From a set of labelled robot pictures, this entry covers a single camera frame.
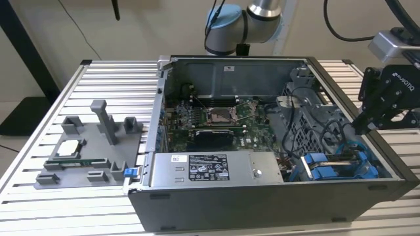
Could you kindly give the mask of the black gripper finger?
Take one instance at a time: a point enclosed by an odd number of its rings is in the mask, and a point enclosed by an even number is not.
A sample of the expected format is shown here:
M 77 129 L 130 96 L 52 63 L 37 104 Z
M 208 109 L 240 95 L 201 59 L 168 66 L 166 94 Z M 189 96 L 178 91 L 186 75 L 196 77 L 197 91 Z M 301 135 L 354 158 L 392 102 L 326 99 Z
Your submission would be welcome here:
M 396 116 L 402 114 L 400 120 L 393 120 Z M 406 111 L 402 110 L 390 110 L 378 119 L 373 121 L 373 125 L 378 130 L 394 130 L 394 129 L 409 129 L 420 127 L 420 110 L 410 109 Z
M 361 87 L 358 91 L 357 99 L 362 102 L 358 109 L 360 113 L 352 122 L 352 127 L 357 135 L 366 134 L 369 132 L 368 125 L 374 120 L 377 115 L 377 109 L 374 108 L 376 87 L 380 85 L 380 73 L 378 68 L 366 67 L 364 71 Z

